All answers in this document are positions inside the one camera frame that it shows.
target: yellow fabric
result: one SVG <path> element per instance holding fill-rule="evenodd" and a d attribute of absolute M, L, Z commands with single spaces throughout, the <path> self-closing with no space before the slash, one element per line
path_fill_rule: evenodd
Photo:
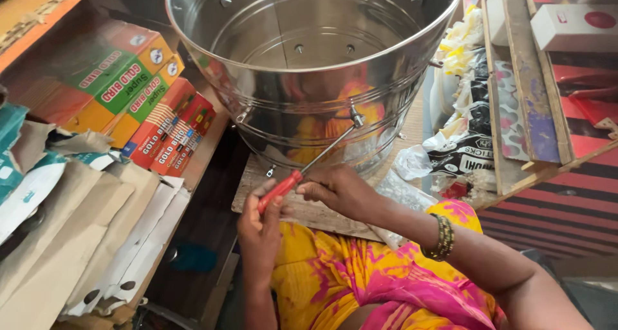
<path fill-rule="evenodd" d="M 473 209 L 463 202 L 443 201 L 429 208 L 428 213 L 445 215 L 453 224 L 482 233 Z M 427 279 L 426 274 L 410 270 L 412 262 L 433 271 L 438 278 L 431 282 L 436 285 L 441 279 L 454 283 L 467 280 L 448 263 L 425 258 L 419 246 L 412 242 L 393 252 L 382 243 L 313 231 L 295 223 L 281 223 L 281 233 L 282 246 L 272 278 L 281 329 L 337 329 L 359 307 L 359 300 L 361 304 L 371 300 L 372 296 L 366 292 L 371 292 L 367 286 L 372 279 L 381 276 Z M 474 296 L 466 293 L 468 290 L 463 291 L 465 298 Z M 475 292 L 475 300 L 482 300 L 478 310 L 488 319 L 494 319 L 497 316 L 494 299 L 480 293 Z M 442 326 L 466 329 L 454 326 L 449 319 L 425 308 L 407 304 L 398 307 L 385 322 L 390 322 L 389 329 L 438 329 Z"/>

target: bangle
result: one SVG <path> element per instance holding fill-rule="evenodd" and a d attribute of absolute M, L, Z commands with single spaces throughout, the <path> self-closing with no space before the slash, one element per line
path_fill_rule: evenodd
<path fill-rule="evenodd" d="M 435 213 L 431 213 L 431 215 L 437 219 L 437 230 L 439 233 L 437 246 L 430 251 L 427 251 L 421 247 L 421 252 L 426 258 L 436 261 L 444 261 L 453 250 L 455 233 L 453 232 L 449 218 L 443 215 L 437 215 Z"/>

